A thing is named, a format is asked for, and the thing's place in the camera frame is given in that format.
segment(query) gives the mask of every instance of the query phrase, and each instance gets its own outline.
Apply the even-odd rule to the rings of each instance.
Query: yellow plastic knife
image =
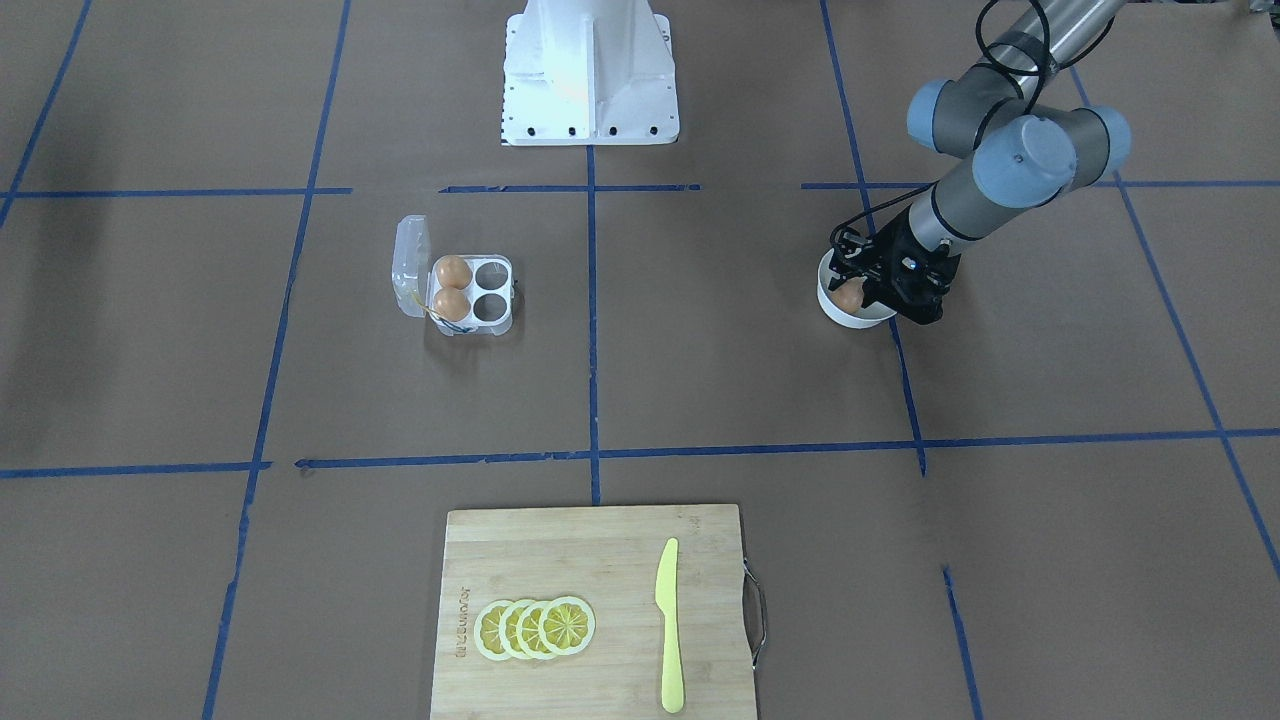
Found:
[[[680,712],[685,708],[685,673],[680,665],[680,626],[676,620],[676,556],[680,541],[667,539],[658,561],[658,582],[653,600],[667,620],[662,643],[662,708]]]

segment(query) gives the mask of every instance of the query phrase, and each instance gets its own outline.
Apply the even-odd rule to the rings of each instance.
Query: empty egg slot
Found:
[[[481,323],[493,323],[507,314],[507,299],[497,292],[481,295],[472,302],[471,313]]]
[[[502,263],[485,263],[480,265],[475,273],[472,273],[472,281],[475,284],[484,290],[498,290],[507,284],[507,266]]]

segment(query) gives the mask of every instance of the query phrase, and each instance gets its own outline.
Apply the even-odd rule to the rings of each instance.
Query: egg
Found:
[[[854,278],[837,287],[829,293],[831,301],[836,304],[836,307],[850,315],[858,313],[863,309],[863,299],[865,297],[865,293],[863,293],[864,282],[867,282],[867,278]]]
[[[451,323],[461,322],[471,311],[471,301],[467,295],[454,287],[440,288],[431,302],[431,310]]]
[[[462,290],[471,284],[471,265],[458,255],[445,255],[435,263],[435,277],[444,287]]]

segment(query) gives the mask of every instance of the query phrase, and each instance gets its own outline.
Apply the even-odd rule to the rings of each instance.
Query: wooden cutting board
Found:
[[[755,720],[736,505],[449,512],[431,719],[672,717],[659,700],[663,618],[653,598],[671,537],[680,538],[678,717]],[[595,611],[581,653],[494,662],[475,650],[475,620],[490,602],[564,594]]]

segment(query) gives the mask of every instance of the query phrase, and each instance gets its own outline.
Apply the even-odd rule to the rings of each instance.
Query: knife handle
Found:
[[[667,615],[662,643],[662,708],[676,714],[685,708],[685,673],[680,665],[680,629],[676,614]]]

